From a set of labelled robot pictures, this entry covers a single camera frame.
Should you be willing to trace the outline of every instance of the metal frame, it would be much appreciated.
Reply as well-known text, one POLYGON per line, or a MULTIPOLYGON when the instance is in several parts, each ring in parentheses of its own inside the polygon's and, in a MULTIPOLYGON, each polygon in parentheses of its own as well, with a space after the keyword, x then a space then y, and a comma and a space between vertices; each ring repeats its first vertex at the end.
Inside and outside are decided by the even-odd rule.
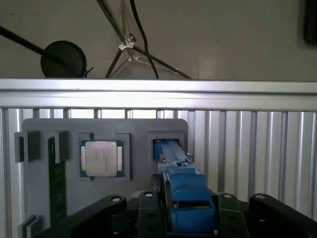
POLYGON ((317 83, 2 79, 1 108, 317 111, 317 83))

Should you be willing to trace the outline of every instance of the corrugated metal panel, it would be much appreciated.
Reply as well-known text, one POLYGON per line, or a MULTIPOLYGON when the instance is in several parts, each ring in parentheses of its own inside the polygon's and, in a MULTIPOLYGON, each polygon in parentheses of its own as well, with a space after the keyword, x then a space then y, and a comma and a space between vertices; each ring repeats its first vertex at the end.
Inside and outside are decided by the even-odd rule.
MULTIPOLYGON (((37 83, 43 88, 50 85, 50 82, 37 83)), ((201 82, 189 85, 184 82, 182 92, 171 92, 177 91, 179 85, 172 84, 172 87, 165 87, 168 93, 161 93, 158 89, 145 92, 143 83, 140 84, 144 87, 139 89, 141 92, 131 90, 127 94, 125 82, 99 92, 94 92, 97 89, 93 88, 85 92, 80 86, 82 82, 77 83, 80 92, 44 90, 38 97, 28 90, 21 95, 0 92, 3 108, 0 191, 6 184, 3 162, 9 161, 10 176, 6 181, 10 184, 10 202, 15 204, 10 208, 13 237, 24 219, 23 168, 14 162, 13 134, 21 129, 26 118, 184 119, 189 127, 188 152, 195 156, 197 165, 206 173, 207 184, 212 190, 233 193, 241 200, 247 200, 253 193, 268 193, 317 220, 317 97, 304 94, 313 93, 313 87, 317 94, 317 84, 301 88, 283 84, 291 88, 291 93, 282 96, 272 94, 274 88, 280 93, 286 92, 280 84, 265 89, 265 84, 261 84, 253 90, 252 83, 241 86, 235 82, 222 87, 217 83, 205 86, 208 83, 204 82, 199 88, 197 85, 201 82), (300 96, 294 95, 297 88, 301 90, 300 96), (251 90, 258 93, 248 94, 251 90)), ((4 208, 5 199, 8 196, 0 199, 0 209, 4 208)))
MULTIPOLYGON (((235 194, 241 200, 264 192, 315 216, 316 113, 98 109, 9 112, 13 132, 26 118, 185 119, 190 132, 189 151, 192 148, 211 189, 235 194)), ((17 164, 12 166, 22 169, 17 164)))

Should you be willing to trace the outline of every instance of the blue component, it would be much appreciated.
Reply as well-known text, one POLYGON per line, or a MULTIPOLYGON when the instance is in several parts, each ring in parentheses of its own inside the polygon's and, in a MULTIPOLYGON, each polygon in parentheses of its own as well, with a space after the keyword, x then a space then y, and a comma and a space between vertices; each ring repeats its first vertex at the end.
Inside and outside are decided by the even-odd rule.
POLYGON ((172 231, 212 233, 215 206, 205 176, 188 160, 176 141, 161 140, 155 147, 159 153, 163 152, 166 160, 166 163, 158 164, 158 170, 169 175, 172 231))
POLYGON ((159 160, 159 154, 162 151, 162 146, 160 145, 160 140, 155 140, 153 142, 153 159, 159 160))

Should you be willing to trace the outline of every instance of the aluminum rail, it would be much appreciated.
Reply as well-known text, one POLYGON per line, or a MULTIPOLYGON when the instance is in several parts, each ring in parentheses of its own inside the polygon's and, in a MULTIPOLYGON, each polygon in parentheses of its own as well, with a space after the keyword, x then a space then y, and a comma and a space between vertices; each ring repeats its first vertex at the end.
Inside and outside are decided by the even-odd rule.
POLYGON ((317 82, 0 79, 0 90, 317 93, 317 82))

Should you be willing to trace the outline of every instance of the screw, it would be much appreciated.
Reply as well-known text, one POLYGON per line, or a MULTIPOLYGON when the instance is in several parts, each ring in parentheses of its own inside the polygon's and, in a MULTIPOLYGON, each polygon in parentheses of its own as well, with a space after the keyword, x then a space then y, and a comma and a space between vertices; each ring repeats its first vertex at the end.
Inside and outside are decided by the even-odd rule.
POLYGON ((257 195, 256 198, 261 199, 261 200, 265 199, 265 197, 263 195, 257 195))
POLYGON ((224 198, 227 198, 227 199, 232 198, 232 196, 231 196, 230 194, 225 194, 223 197, 224 197, 224 198))
POLYGON ((111 199, 112 202, 118 202, 118 201, 120 201, 120 200, 121 200, 120 197, 113 197, 113 198, 111 199))

